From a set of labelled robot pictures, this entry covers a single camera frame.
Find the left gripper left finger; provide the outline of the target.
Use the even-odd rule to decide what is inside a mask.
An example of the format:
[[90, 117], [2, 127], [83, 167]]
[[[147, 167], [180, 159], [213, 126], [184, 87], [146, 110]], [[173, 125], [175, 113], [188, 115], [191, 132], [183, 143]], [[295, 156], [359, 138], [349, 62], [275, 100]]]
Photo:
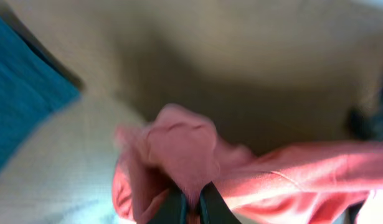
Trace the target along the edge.
[[173, 185], [168, 196], [148, 224], [186, 224], [187, 199], [180, 188]]

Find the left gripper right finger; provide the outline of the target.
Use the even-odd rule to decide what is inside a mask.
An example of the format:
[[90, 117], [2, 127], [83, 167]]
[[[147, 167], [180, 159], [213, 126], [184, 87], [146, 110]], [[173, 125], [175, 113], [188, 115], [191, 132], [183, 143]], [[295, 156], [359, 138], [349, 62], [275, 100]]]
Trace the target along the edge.
[[228, 208], [213, 182], [202, 189], [198, 211], [200, 224], [241, 224]]

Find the red orange t-shirt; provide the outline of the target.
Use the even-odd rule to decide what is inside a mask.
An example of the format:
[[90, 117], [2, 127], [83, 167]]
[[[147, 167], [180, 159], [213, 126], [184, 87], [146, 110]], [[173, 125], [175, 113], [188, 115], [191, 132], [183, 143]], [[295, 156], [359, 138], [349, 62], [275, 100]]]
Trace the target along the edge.
[[116, 137], [123, 152], [112, 202], [131, 222], [148, 222], [171, 184], [195, 206], [213, 183], [231, 210], [260, 223], [331, 223], [355, 203], [362, 203], [358, 223], [383, 223], [383, 142], [305, 142], [257, 157], [175, 105]]

